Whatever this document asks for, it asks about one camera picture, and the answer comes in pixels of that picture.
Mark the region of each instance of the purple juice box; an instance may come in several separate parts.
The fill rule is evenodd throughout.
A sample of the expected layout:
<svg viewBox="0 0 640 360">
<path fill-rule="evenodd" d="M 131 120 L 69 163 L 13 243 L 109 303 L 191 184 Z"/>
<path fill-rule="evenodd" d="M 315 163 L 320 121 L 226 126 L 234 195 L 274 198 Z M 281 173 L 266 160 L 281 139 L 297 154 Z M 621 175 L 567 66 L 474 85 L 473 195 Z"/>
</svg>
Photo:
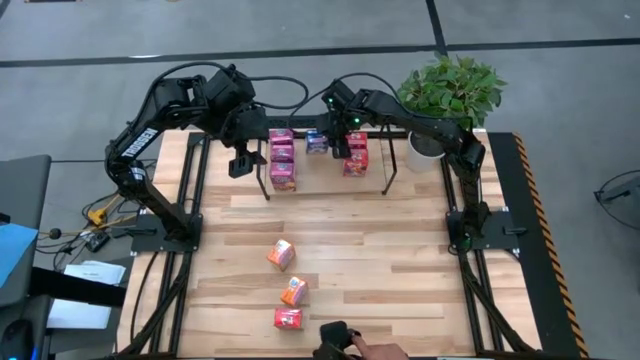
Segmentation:
<svg viewBox="0 0 640 360">
<path fill-rule="evenodd" d="M 292 163 L 271 163 L 269 177 L 278 191 L 296 191 L 295 167 Z"/>
<path fill-rule="evenodd" d="M 293 145 L 293 131 L 289 129 L 270 129 L 269 142 L 272 145 Z"/>
<path fill-rule="evenodd" d="M 293 145 L 271 145 L 271 162 L 292 163 L 294 159 Z"/>
<path fill-rule="evenodd" d="M 305 136 L 307 154 L 326 154 L 329 150 L 329 142 L 327 137 L 318 134 L 316 130 L 307 131 Z"/>
</svg>

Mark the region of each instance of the wooden tabletop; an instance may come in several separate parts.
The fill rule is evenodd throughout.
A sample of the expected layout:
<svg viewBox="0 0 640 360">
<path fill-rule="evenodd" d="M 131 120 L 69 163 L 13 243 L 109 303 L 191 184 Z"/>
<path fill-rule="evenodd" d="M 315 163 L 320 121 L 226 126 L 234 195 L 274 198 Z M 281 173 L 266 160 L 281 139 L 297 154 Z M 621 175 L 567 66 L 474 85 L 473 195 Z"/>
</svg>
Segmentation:
<svg viewBox="0 0 640 360">
<path fill-rule="evenodd" d="M 483 196 L 490 207 L 500 208 L 504 199 L 488 138 L 486 133 L 477 136 L 488 150 Z M 167 131 L 160 150 L 154 183 L 173 201 L 187 138 L 188 132 Z M 388 144 L 381 144 L 381 158 L 390 171 Z M 398 343 L 412 356 L 473 354 L 458 262 L 447 252 L 441 170 L 434 166 L 414 174 L 404 163 L 406 140 L 394 140 L 394 147 L 398 175 L 387 196 L 370 191 L 266 201 L 255 176 L 227 175 L 233 151 L 213 143 L 202 203 L 204 230 L 194 256 L 178 355 L 310 357 L 320 344 L 320 325 L 336 320 L 360 330 L 371 344 Z M 196 154 L 191 179 L 197 159 Z M 341 185 L 336 181 L 332 186 Z M 280 238 L 297 251 L 284 273 L 266 260 Z M 540 348 L 520 264 L 502 250 L 485 254 L 498 308 L 526 342 Z M 133 305 L 150 258 L 143 254 L 135 259 L 118 330 L 120 348 L 129 343 Z M 164 258 L 158 256 L 143 289 L 136 332 L 156 306 Z M 304 330 L 283 331 L 273 327 L 274 309 L 283 306 L 280 293 L 294 275 L 311 289 L 301 306 Z M 479 303 L 478 309 L 489 349 L 487 318 Z M 166 319 L 161 349 L 168 346 L 172 309 Z"/>
</svg>

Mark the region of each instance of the black mounting bracket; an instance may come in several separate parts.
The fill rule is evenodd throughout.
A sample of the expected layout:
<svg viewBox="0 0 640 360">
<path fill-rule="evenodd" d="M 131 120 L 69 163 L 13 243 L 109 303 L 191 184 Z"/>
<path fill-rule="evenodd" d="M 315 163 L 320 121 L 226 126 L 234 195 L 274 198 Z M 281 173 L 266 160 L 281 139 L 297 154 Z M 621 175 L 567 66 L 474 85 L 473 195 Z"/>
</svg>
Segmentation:
<svg viewBox="0 0 640 360">
<path fill-rule="evenodd" d="M 449 230 L 449 240 L 454 248 L 463 247 L 464 234 L 461 234 L 460 219 L 462 212 L 452 211 L 447 213 L 447 228 Z M 518 234 L 526 229 L 515 228 L 511 221 L 511 214 L 508 211 L 493 211 L 484 223 L 482 232 L 484 237 L 473 239 L 471 248 L 467 250 L 487 250 L 487 249 L 517 249 Z"/>
<path fill-rule="evenodd" d="M 162 226 L 160 218 L 143 214 L 138 216 L 138 220 L 133 227 L 119 229 L 124 235 L 133 237 L 131 251 L 142 252 L 176 252 L 185 253 L 198 250 L 200 246 L 200 236 L 202 234 L 202 215 L 197 214 L 191 217 L 189 223 L 191 234 L 189 241 L 171 241 L 166 239 L 167 232 Z"/>
</svg>

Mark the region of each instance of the yellow tool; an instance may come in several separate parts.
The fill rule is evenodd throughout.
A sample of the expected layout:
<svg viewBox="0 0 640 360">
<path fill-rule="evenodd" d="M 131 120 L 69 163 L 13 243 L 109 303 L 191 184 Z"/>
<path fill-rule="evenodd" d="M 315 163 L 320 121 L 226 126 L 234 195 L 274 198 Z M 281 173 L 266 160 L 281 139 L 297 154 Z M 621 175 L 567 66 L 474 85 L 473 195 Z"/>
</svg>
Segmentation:
<svg viewBox="0 0 640 360">
<path fill-rule="evenodd" d="M 104 224 L 107 222 L 107 210 L 109 210 L 109 207 L 113 205 L 118 197 L 120 197 L 120 195 L 115 195 L 113 199 L 111 199 L 111 201 L 109 201 L 109 203 L 103 208 L 89 210 L 89 212 L 87 213 L 89 221 L 91 221 L 91 223 L 95 226 L 104 226 Z"/>
</svg>

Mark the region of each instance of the human hand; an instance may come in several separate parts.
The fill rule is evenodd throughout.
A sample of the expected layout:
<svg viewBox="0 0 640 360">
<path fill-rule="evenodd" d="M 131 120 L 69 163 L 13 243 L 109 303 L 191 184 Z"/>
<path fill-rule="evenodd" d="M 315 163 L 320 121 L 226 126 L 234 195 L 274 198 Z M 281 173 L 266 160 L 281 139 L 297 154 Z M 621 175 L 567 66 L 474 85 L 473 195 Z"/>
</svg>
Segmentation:
<svg viewBox="0 0 640 360">
<path fill-rule="evenodd" d="M 358 348 L 360 355 L 365 360 L 409 360 L 409 357 L 398 346 L 398 344 L 367 345 L 364 340 L 357 335 L 351 338 L 353 345 Z"/>
</svg>

